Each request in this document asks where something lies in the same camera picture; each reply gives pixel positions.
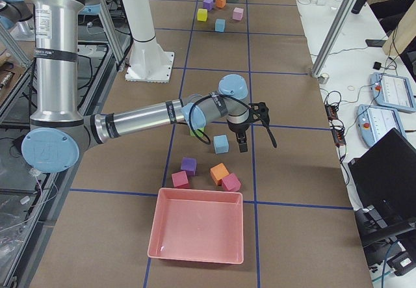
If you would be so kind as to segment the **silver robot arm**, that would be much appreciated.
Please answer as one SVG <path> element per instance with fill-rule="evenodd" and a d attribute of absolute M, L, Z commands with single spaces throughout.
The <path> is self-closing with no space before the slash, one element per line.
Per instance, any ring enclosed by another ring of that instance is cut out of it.
<path fill-rule="evenodd" d="M 133 111 L 82 116 L 77 108 L 78 16 L 100 0 L 32 0 L 35 15 L 34 57 L 37 109 L 23 139 L 26 162 L 43 173 L 62 172 L 85 151 L 142 130 L 184 122 L 192 130 L 226 118 L 240 151 L 247 150 L 248 88 L 243 77 L 223 77 L 207 96 L 193 94 Z"/>

